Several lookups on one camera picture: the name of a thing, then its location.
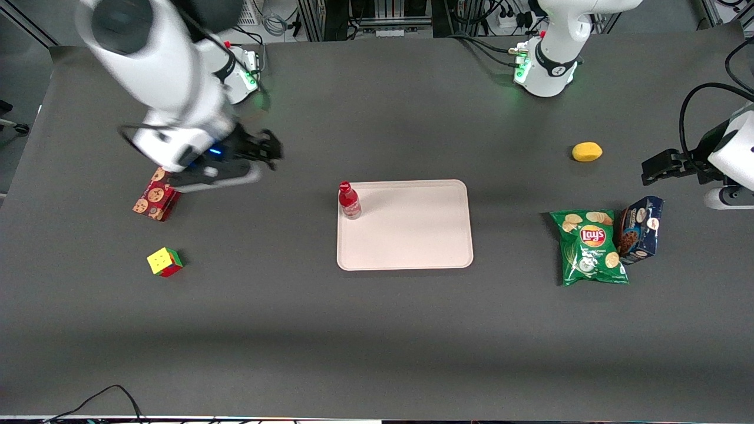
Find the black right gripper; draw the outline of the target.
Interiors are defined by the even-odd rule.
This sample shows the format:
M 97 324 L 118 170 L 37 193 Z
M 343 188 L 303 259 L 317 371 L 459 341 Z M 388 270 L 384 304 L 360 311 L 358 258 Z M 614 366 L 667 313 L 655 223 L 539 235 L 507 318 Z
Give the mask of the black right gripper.
M 236 124 L 230 134 L 219 142 L 221 162 L 245 159 L 262 162 L 271 171 L 276 171 L 282 156 L 283 145 L 269 129 L 250 134 L 242 124 Z

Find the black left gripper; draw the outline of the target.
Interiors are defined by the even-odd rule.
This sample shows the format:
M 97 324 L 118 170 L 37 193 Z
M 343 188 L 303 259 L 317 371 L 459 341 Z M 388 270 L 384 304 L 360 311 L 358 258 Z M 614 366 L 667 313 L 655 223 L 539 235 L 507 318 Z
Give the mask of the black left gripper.
M 686 128 L 682 136 L 682 153 L 675 148 L 668 148 L 663 152 L 643 161 L 641 169 L 641 182 L 649 186 L 657 181 L 682 178 L 686 176 L 697 177 L 699 184 L 708 184 L 713 181 L 721 181 L 730 184 L 732 180 L 720 171 L 718 167 L 709 161 L 709 156 L 722 142 L 730 121 L 722 121 L 713 129 L 706 131 L 701 137 L 696 148 L 689 149 L 686 138 Z

